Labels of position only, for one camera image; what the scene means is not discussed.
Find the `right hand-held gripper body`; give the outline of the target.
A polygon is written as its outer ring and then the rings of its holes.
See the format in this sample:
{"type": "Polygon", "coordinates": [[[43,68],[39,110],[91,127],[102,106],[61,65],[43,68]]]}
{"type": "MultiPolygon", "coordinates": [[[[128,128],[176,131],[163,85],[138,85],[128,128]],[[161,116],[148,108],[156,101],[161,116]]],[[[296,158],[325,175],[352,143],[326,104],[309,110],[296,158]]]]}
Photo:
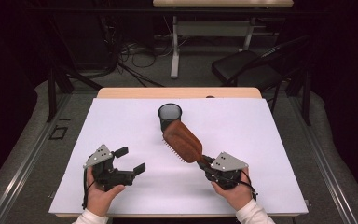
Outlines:
{"type": "Polygon", "coordinates": [[[221,152],[210,165],[204,169],[206,178],[216,182],[223,190],[235,188],[241,181],[241,171],[248,164],[234,156],[221,152]]]}

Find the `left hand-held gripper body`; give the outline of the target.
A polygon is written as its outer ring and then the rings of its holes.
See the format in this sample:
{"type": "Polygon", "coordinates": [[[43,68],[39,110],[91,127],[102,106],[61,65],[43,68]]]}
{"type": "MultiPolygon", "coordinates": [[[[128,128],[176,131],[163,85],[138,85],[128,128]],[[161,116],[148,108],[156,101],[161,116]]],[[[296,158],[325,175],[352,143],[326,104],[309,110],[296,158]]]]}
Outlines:
{"type": "Polygon", "coordinates": [[[119,171],[113,166],[114,152],[106,145],[100,145],[83,165],[84,169],[92,168],[94,180],[103,185],[105,191],[116,185],[131,186],[134,179],[133,171],[119,171]]]}

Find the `wooden paddle hairbrush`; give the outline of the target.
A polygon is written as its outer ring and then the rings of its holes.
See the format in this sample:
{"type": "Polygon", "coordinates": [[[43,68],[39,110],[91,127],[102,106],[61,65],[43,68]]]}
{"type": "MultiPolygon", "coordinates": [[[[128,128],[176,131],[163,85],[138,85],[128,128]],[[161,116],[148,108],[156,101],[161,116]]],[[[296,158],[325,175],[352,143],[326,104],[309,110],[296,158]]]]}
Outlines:
{"type": "Polygon", "coordinates": [[[185,162],[209,163],[202,156],[202,143],[180,120],[174,120],[163,132],[168,146],[185,162]]]}

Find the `black mesh cup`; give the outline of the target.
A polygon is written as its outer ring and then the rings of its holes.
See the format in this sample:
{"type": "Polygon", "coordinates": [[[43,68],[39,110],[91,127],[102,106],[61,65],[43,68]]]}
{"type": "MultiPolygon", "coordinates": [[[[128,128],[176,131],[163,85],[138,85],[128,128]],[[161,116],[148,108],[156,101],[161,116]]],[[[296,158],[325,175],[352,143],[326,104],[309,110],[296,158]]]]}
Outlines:
{"type": "Polygon", "coordinates": [[[160,122],[160,129],[164,132],[168,126],[175,120],[180,120],[182,117],[182,108],[174,103],[167,103],[158,109],[158,118],[160,122]]]}

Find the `person's right hand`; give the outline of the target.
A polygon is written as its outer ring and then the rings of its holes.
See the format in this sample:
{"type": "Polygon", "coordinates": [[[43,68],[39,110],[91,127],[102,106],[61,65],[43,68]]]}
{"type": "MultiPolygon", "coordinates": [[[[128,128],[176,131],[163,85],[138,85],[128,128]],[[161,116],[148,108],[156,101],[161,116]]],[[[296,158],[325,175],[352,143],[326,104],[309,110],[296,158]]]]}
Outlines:
{"type": "Polygon", "coordinates": [[[228,204],[235,210],[241,210],[248,202],[253,199],[252,189],[250,188],[249,170],[243,168],[241,171],[241,182],[233,189],[221,189],[217,183],[212,182],[215,192],[226,199],[228,204]]]}

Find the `person's left hand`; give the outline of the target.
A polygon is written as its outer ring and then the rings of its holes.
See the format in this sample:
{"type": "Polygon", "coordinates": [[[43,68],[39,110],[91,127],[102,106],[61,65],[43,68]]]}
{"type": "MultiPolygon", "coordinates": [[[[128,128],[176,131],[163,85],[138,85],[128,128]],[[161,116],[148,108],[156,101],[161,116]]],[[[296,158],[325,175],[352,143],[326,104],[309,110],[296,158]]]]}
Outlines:
{"type": "Polygon", "coordinates": [[[110,190],[105,191],[98,183],[95,182],[92,168],[87,169],[87,206],[86,208],[96,216],[105,217],[111,206],[112,201],[122,192],[125,187],[123,185],[117,185],[110,190]]]}

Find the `black metal stand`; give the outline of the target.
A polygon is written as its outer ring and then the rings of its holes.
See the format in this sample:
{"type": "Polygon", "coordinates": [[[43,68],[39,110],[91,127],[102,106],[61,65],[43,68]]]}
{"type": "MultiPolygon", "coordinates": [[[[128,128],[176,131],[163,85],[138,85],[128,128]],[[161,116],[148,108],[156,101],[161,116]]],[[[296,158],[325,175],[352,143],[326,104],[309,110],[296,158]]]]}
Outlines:
{"type": "Polygon", "coordinates": [[[297,39],[298,64],[297,71],[293,75],[291,82],[286,89],[286,93],[290,97],[301,95],[300,99],[300,115],[307,125],[310,125],[310,57],[308,56],[307,46],[310,43],[308,35],[301,36],[297,39]]]}
{"type": "Polygon", "coordinates": [[[56,87],[59,87],[65,94],[72,93],[74,86],[70,81],[71,77],[81,81],[89,87],[92,87],[96,91],[100,90],[103,86],[76,71],[69,49],[67,48],[54,20],[47,19],[44,31],[45,33],[42,37],[44,38],[44,49],[49,66],[48,121],[52,121],[57,114],[56,87]]]}

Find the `black folding chair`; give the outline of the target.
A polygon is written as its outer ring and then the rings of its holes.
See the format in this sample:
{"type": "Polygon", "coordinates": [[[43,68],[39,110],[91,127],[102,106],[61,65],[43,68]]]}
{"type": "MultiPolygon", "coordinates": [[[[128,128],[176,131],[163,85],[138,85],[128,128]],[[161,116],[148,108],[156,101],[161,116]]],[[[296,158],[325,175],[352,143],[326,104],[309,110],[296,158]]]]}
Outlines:
{"type": "Polygon", "coordinates": [[[250,50],[231,54],[212,63],[213,74],[222,82],[222,87],[253,87],[260,92],[274,89],[268,99],[274,111],[282,83],[298,73],[301,62],[295,63],[298,54],[310,42],[308,35],[281,43],[257,55],[250,50]]]}

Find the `white-legged desk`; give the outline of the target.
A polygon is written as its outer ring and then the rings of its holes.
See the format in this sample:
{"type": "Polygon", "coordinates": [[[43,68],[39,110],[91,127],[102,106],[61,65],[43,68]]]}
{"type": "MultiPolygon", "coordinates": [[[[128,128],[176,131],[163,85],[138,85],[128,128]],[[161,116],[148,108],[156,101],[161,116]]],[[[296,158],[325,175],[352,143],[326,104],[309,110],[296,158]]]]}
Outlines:
{"type": "MultiPolygon", "coordinates": [[[[153,0],[155,7],[172,9],[189,7],[207,8],[278,8],[291,7],[293,0],[153,0]]],[[[241,36],[244,37],[243,49],[248,49],[255,28],[255,17],[248,21],[178,21],[172,20],[172,69],[171,78],[178,78],[180,50],[178,36],[241,36]]]]}

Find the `black metal crossbar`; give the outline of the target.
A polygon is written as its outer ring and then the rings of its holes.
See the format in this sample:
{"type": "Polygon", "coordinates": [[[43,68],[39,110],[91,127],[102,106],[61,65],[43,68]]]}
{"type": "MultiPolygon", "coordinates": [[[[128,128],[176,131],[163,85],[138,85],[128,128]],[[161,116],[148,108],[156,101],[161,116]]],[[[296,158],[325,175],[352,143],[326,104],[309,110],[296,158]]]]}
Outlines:
{"type": "Polygon", "coordinates": [[[141,15],[200,15],[200,16],[252,16],[252,17],[323,17],[328,15],[322,10],[295,10],[292,8],[63,8],[63,7],[27,7],[33,13],[86,13],[86,14],[118,14],[129,16],[141,15]]]}

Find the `metal floor rail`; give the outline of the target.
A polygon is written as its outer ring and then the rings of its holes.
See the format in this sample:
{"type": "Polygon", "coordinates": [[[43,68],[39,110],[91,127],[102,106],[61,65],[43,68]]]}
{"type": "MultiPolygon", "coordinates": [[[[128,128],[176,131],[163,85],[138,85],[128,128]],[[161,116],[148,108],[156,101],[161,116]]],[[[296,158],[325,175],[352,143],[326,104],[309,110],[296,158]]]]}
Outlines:
{"type": "Polygon", "coordinates": [[[289,102],[292,108],[295,110],[296,119],[298,120],[301,129],[303,130],[303,133],[309,142],[314,159],[318,165],[318,168],[324,179],[324,183],[337,208],[337,211],[339,212],[343,224],[358,224],[358,220],[352,212],[347,198],[344,196],[342,187],[338,184],[337,178],[323,153],[323,149],[317,140],[314,131],[302,117],[300,102],[296,97],[289,97],[289,102]]]}
{"type": "Polygon", "coordinates": [[[72,152],[76,122],[72,97],[60,98],[58,113],[46,122],[42,105],[0,171],[0,224],[68,224],[49,212],[72,152]]]}

